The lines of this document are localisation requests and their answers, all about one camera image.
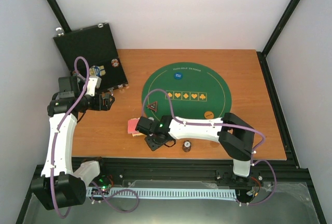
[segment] white wall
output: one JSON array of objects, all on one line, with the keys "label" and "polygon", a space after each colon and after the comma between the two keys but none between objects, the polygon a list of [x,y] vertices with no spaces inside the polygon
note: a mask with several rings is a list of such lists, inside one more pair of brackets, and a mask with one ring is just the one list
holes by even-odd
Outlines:
[{"label": "white wall", "polygon": [[289,0],[57,0],[73,29],[109,21],[118,48],[262,50]]},{"label": "white wall", "polygon": [[0,2],[0,222],[15,223],[49,138],[46,107],[67,73],[46,0]]},{"label": "white wall", "polygon": [[300,165],[332,223],[332,0],[302,0],[268,63]]}]

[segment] green poker mat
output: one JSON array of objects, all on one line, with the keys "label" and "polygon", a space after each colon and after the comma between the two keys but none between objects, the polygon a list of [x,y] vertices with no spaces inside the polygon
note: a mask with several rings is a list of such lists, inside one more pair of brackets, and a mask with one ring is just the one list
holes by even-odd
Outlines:
[{"label": "green poker mat", "polygon": [[[197,63],[178,62],[155,71],[146,81],[142,103],[153,89],[165,90],[171,98],[175,116],[213,119],[230,112],[232,98],[224,79],[211,68]],[[147,117],[160,120],[170,115],[169,101],[162,92],[152,93],[144,106]]]}]

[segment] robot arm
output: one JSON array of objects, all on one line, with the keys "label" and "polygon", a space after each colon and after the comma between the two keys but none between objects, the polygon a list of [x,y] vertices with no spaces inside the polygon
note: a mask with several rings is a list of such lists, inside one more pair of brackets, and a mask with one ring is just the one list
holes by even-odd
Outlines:
[{"label": "robot arm", "polygon": [[223,118],[209,120],[176,118],[180,121],[174,120],[172,116],[163,116],[160,121],[141,117],[136,130],[146,135],[145,141],[152,151],[169,141],[175,142],[180,138],[198,138],[220,143],[227,154],[233,158],[234,174],[242,177],[249,176],[254,133],[237,128],[233,128],[233,132],[230,133],[230,128],[221,127],[220,124],[236,124],[252,128],[250,125],[232,113],[226,113]]},{"label": "robot arm", "polygon": [[[54,168],[54,188],[59,207],[68,207],[83,204],[86,198],[86,187],[100,173],[99,162],[88,161],[82,163],[80,168],[73,172],[72,168],[72,143],[78,113],[87,110],[107,111],[114,102],[110,94],[96,94],[95,89],[99,87],[101,78],[90,76],[87,92],[65,118],[59,131],[57,127],[68,109],[81,94],[77,83],[77,77],[59,78],[58,99],[50,102],[47,111],[50,117],[50,138],[47,158],[40,178],[31,183],[32,192],[37,196],[43,206],[54,209],[50,193],[50,171]],[[54,150],[54,166],[51,164],[52,143],[54,135],[58,133]]]}]

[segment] wooden table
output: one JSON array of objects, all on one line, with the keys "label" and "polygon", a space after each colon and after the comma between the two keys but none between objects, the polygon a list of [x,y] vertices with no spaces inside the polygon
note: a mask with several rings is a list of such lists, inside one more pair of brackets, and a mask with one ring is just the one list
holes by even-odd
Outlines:
[{"label": "wooden table", "polygon": [[[151,151],[143,136],[127,134],[127,123],[141,114],[145,81],[157,69],[175,62],[195,62],[212,68],[228,84],[231,112],[263,132],[267,140],[256,159],[286,160],[269,95],[255,50],[118,50],[129,87],[115,90],[110,111],[87,111],[77,125],[73,156],[117,158],[229,159],[218,143],[191,139],[190,152],[182,151],[183,141],[172,148]],[[254,144],[260,141],[255,137]]]}]

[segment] black frame bar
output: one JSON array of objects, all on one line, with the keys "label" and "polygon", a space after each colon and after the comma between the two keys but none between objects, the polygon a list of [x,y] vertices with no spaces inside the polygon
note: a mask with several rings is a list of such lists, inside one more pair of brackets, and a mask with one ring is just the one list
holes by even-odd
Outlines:
[{"label": "black frame bar", "polygon": [[284,13],[282,14],[278,24],[276,25],[272,35],[270,36],[268,42],[266,43],[262,54],[263,57],[267,57],[270,50],[272,49],[275,41],[278,39],[280,33],[282,32],[282,30],[284,29],[286,23],[288,22],[289,18],[291,17],[291,15],[293,14],[296,6],[298,5],[298,3],[300,2],[300,0],[290,0],[287,8],[285,9]]},{"label": "black frame bar", "polygon": [[[65,32],[71,29],[64,18],[56,0],[47,0],[54,14],[57,16]],[[287,160],[270,161],[278,181],[303,182],[306,183],[314,204],[320,223],[327,223],[320,206],[313,182],[308,169],[301,169],[295,154],[293,142],[289,135],[288,127],[281,109],[278,95],[271,77],[266,60],[268,53],[279,37],[287,21],[294,12],[300,0],[290,0],[280,21],[275,27],[271,37],[262,52],[257,52],[259,64],[264,76],[270,101],[278,124],[280,136],[284,145]],[[83,158],[73,158],[73,169],[79,168]],[[232,160],[179,160],[179,159],[104,159],[107,172],[113,175],[115,184],[123,184],[124,180],[188,180],[188,181],[210,181],[222,186],[224,182],[219,181],[217,175],[229,172],[232,168]],[[39,177],[43,165],[38,165],[33,178]],[[262,175],[265,181],[273,181],[273,175],[266,164],[258,164],[252,167],[254,173]],[[22,224],[24,216],[31,199],[31,190],[28,190],[21,208],[16,224]]]},{"label": "black frame bar", "polygon": [[47,0],[48,4],[50,5],[50,7],[52,8],[54,15],[56,16],[56,18],[58,19],[64,33],[69,33],[71,32],[71,28],[69,27],[69,24],[67,23],[67,20],[65,19],[60,6],[58,5],[56,0]]}]

